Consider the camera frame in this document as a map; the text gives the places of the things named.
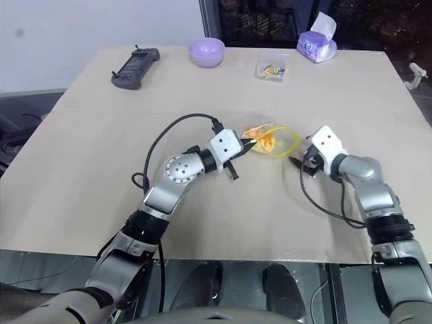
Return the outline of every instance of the yellow object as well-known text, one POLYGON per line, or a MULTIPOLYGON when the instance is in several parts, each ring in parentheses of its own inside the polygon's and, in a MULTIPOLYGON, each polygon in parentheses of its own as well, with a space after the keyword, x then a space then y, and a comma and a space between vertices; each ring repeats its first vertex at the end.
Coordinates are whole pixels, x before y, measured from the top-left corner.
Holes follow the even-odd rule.
POLYGON ((299 135, 295 130, 287 126, 271 126, 268 128, 264 126, 253 126, 243 133, 244 137, 255 138, 256 145, 252 148, 253 151, 263 154, 271 155, 272 157, 286 157, 291 154, 302 142, 299 135), (291 134, 294 139, 294 143, 287 147, 284 151, 280 152, 281 146, 284 143, 282 140, 277 140, 275 132, 278 130, 286 130, 291 134))

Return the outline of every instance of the purple bowl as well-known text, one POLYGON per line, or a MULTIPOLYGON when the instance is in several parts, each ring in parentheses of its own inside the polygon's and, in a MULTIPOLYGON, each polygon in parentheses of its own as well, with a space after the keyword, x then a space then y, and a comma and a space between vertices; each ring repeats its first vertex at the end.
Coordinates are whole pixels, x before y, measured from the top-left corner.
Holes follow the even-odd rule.
POLYGON ((217 38, 202 38, 189 45, 192 60, 204 68, 219 65, 223 59, 225 44, 217 38))

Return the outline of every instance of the clear plastic box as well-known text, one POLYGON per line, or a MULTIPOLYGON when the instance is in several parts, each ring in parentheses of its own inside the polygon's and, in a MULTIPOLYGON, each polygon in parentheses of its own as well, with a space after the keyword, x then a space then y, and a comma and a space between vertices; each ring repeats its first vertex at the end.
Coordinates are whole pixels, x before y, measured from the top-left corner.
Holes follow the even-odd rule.
POLYGON ((288 67, 288 54, 263 53, 255 69, 255 76, 260 80, 282 82, 288 67))

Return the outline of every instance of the robotic arm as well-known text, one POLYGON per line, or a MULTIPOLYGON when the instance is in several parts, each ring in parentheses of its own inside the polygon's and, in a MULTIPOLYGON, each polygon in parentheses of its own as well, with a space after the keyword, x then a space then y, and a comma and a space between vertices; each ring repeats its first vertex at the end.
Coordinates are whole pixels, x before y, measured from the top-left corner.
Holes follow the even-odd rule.
POLYGON ((371 238, 373 283, 381 311, 391 324, 432 323, 432 270, 414 226, 404 218, 399 199, 383 181, 379 163, 349 155, 329 126, 311 136, 306 159, 314 159, 332 179, 342 177, 354 190, 371 238))
POLYGON ((152 256, 187 187, 202 173, 228 168, 238 178, 231 161, 249 151, 256 140, 239 139, 223 129, 206 149, 198 146, 165 163, 161 179, 152 187, 125 226, 108 242, 92 269, 85 287, 62 293, 27 312, 12 324, 106 323, 115 308, 131 307, 151 276, 152 256))

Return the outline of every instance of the cable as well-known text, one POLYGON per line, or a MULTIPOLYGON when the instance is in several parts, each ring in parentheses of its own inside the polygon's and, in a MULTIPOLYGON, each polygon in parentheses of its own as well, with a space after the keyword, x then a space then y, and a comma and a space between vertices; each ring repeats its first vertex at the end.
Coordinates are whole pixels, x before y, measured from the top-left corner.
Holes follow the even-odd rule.
MULTIPOLYGON (((149 163, 150 163, 150 158, 151 155, 157 145, 157 143, 162 139, 162 137, 168 133, 168 131, 170 129, 172 129, 176 124, 178 124, 179 122, 181 122, 182 120, 188 119, 188 118, 192 118, 192 117, 203 117, 203 118, 209 118, 212 123, 213 123, 213 130, 216 130, 216 127, 221 126, 221 124, 217 121, 217 119, 211 115, 207 115, 206 113, 190 113, 188 115, 184 115, 181 116, 179 118, 177 118, 176 120, 174 120, 172 123, 170 123, 166 129, 164 129, 162 131, 162 133, 160 133, 158 135, 158 137, 156 137, 155 141, 152 143, 152 145, 150 146, 150 149, 148 150, 147 153, 147 157, 146 157, 146 161, 144 164, 144 170, 142 173, 140 172, 136 172, 134 174, 132 174, 131 176, 131 181, 132 183, 139 187, 140 189, 142 189, 142 191, 144 192, 144 195, 147 193, 147 191, 149 191, 150 189, 150 181, 149 181, 149 177, 147 176, 147 171, 149 170, 149 163), (142 176, 142 185, 140 185, 137 181, 136 181, 136 176, 142 176)), ((159 249, 159 262, 161 264, 161 299, 159 301, 159 313, 163 312, 163 304, 165 303, 165 261, 163 259, 163 250, 162 250, 162 244, 161 241, 159 241, 158 244, 158 249, 159 249)))
POLYGON ((117 309, 117 310, 115 311, 115 315, 112 314, 112 317, 113 317, 113 324, 116 324, 116 323, 117 323, 117 321, 119 320, 120 315, 121 315, 122 313, 123 313, 122 310, 117 309))
POLYGON ((96 260, 99 260, 99 259, 100 259, 100 257, 102 256, 103 251, 105 251, 105 249, 106 249, 106 248, 107 248, 107 247, 112 243, 112 241, 114 240, 115 235, 117 235, 117 234, 114 234, 113 237, 110 238, 109 241, 108 241, 107 243, 105 243, 104 246, 102 246, 102 249, 100 249, 99 252, 97 253, 96 260))
POLYGON ((159 313, 163 313, 163 304, 165 303, 165 260, 163 258, 162 243, 159 241, 159 263, 161 265, 161 299, 159 300, 159 313))
POLYGON ((142 179, 143 179, 143 183, 144 183, 144 174, 141 173, 141 172, 135 172, 135 173, 132 174, 131 177, 130 177, 132 183, 133 183, 135 186, 137 186, 137 187, 140 188, 140 189, 144 189, 144 186, 140 185, 140 184, 135 180, 136 176, 141 176, 142 179))
POLYGON ((134 314, 132 314, 132 320, 135 319, 135 315, 136 315, 136 310, 138 309, 138 303, 140 302, 140 296, 137 297, 136 302, 135 302, 135 308, 134 308, 134 314))
POLYGON ((191 117, 203 117, 203 118, 209 118, 213 123, 217 121, 216 118, 214 118, 213 116, 207 115, 206 113, 190 113, 188 115, 184 115, 181 116, 180 118, 177 118, 175 121, 173 121, 172 123, 170 123, 166 129, 164 129, 162 131, 162 133, 160 133, 158 135, 158 137, 156 137, 155 141, 153 142, 153 144, 150 146, 150 149, 148 150, 147 153, 147 158, 146 158, 146 162, 144 164, 144 171, 142 172, 142 176, 143 176, 143 190, 144 190, 144 195, 147 193, 147 191, 149 190, 149 178, 147 177, 147 171, 149 170, 149 163, 150 163, 150 157, 153 153, 153 150, 155 149, 157 143, 161 140, 161 138, 168 133, 168 131, 170 129, 172 129, 176 124, 178 124, 179 122, 181 122, 182 120, 185 120, 187 118, 191 118, 191 117))
POLYGON ((377 259, 375 258, 375 254, 372 253, 371 256, 371 266, 372 266, 372 272, 378 272, 378 266, 376 264, 377 259))
POLYGON ((328 211, 327 209, 325 209, 325 208, 321 207, 320 205, 318 205, 318 204, 315 202, 315 200, 313 200, 312 197, 309 196, 309 194, 308 194, 307 191, 306 191, 306 188, 304 187, 304 180, 303 180, 303 167, 304 167, 304 164, 306 163, 306 158, 307 158, 307 155, 305 155, 305 156, 303 157, 302 165, 301 165, 301 168, 300 168, 300 186, 302 187, 303 194, 304 194, 304 195, 306 196, 306 198, 310 201, 310 203, 312 203, 312 205, 314 205, 314 206, 315 206, 316 208, 318 208, 320 211, 322 211, 322 212, 324 212, 324 213, 326 213, 326 214, 328 214, 328 215, 330 215, 330 216, 332 216, 332 217, 336 217, 336 218, 338 218, 338 219, 342 219, 342 220, 344 220, 344 221, 350 221, 350 222, 352 222, 352 223, 355 223, 355 224, 358 224, 358 225, 362 225, 362 226, 366 225, 366 224, 363 223, 362 221, 357 221, 356 219, 352 219, 352 218, 344 217, 344 216, 338 215, 338 214, 336 214, 336 213, 333 213, 333 212, 331 212, 331 211, 328 211))
POLYGON ((363 228, 366 227, 365 225, 354 225, 346 217, 346 214, 345 214, 345 183, 344 183, 343 179, 340 179, 340 185, 342 187, 342 194, 341 194, 341 199, 340 199, 340 211, 342 212, 342 217, 345 219, 345 222, 349 226, 351 226, 352 228, 355 228, 356 230, 362 230, 363 228))
POLYGON ((55 277, 57 275, 62 275, 65 272, 69 271, 75 264, 76 259, 78 257, 75 256, 74 260, 72 261, 72 263, 69 265, 69 267, 67 267, 66 269, 64 269, 63 271, 60 271, 59 273, 54 273, 52 275, 45 275, 43 277, 39 277, 39 278, 34 278, 34 279, 27 279, 27 280, 20 280, 20 281, 15 281, 15 282, 11 282, 11 283, 7 283, 6 285, 18 285, 18 284, 22 284, 24 282, 28 282, 28 281, 34 281, 34 280, 40 280, 40 279, 46 279, 46 278, 51 278, 51 277, 55 277))
POLYGON ((32 113, 23 113, 21 116, 22 117, 31 117, 31 118, 37 119, 40 122, 42 121, 42 118, 40 118, 39 116, 33 115, 32 113))
POLYGON ((315 299, 315 296, 321 291, 321 289, 323 289, 325 287, 325 285, 327 285, 329 282, 328 279, 326 279, 321 286, 319 286, 319 288, 317 290, 315 290, 315 292, 312 295, 312 298, 310 299, 310 317, 312 318, 312 324, 315 324, 315 319, 313 318, 313 300, 315 299))

